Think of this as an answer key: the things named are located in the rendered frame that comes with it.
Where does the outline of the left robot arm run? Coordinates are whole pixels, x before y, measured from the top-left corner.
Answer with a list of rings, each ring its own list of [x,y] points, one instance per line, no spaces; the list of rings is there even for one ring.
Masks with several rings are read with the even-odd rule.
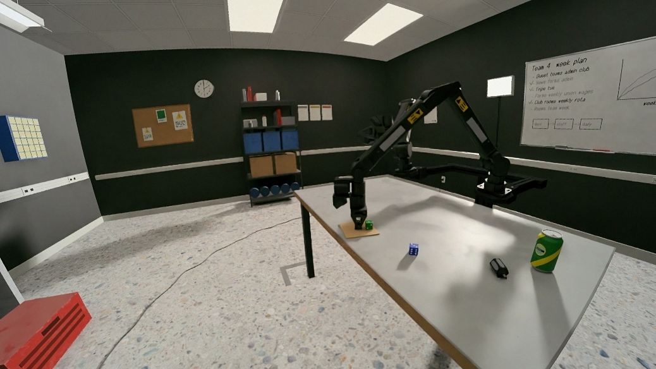
[[[363,178],[388,150],[391,150],[414,125],[443,101],[453,110],[477,148],[478,154],[481,156],[479,159],[481,167],[489,171],[487,179],[485,179],[483,184],[477,186],[477,190],[497,198],[505,198],[511,194],[512,190],[506,188],[507,183],[505,182],[505,177],[511,165],[509,159],[502,156],[491,142],[475,112],[473,112],[465,99],[460,89],[461,84],[456,81],[442,85],[424,91],[420,98],[413,103],[372,147],[353,161],[351,175],[334,178],[332,201],[336,209],[345,205],[347,198],[349,198],[350,209],[359,208],[359,197],[357,195],[362,196],[365,194],[365,181],[363,182]]]

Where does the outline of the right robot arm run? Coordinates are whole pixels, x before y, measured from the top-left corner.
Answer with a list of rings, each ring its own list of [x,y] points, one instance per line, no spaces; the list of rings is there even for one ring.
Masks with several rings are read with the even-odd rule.
[[[377,127],[378,133],[385,133],[388,128],[390,128],[405,113],[405,111],[407,111],[413,105],[415,101],[415,99],[402,100],[398,105],[399,112],[395,121],[393,121],[393,117],[391,115],[375,115],[370,119],[370,121]],[[395,144],[395,146],[392,148],[392,156],[394,158],[399,158],[399,169],[395,169],[395,172],[408,174],[417,171],[415,167],[412,167],[410,161],[410,157],[412,155],[412,144],[409,142],[410,133],[411,130],[408,131],[407,134],[405,134],[405,136],[402,137],[402,139],[400,139],[400,141],[397,142],[397,144]]]

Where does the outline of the green drink can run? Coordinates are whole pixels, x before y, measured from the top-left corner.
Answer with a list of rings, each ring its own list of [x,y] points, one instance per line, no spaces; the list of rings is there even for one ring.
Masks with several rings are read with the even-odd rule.
[[[552,272],[556,266],[563,242],[561,233],[543,229],[538,235],[530,261],[531,265],[543,273]]]

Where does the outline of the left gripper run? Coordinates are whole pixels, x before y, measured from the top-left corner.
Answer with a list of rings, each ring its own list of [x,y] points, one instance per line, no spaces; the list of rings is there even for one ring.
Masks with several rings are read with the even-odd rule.
[[[351,218],[353,220],[353,223],[355,223],[355,226],[357,229],[361,229],[365,219],[367,218],[367,205],[365,202],[365,194],[360,197],[360,195],[357,195],[359,197],[359,208],[358,209],[351,209]],[[358,226],[357,224],[357,219],[356,217],[361,217],[360,218],[360,225]]]

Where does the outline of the tan flat mat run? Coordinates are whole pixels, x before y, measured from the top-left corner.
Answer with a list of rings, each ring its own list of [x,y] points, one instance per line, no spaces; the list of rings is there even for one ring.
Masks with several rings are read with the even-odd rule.
[[[376,228],[365,229],[365,221],[362,225],[362,229],[355,229],[355,224],[353,222],[341,223],[339,224],[346,239],[350,238],[364,238],[364,236],[373,236],[380,234]]]

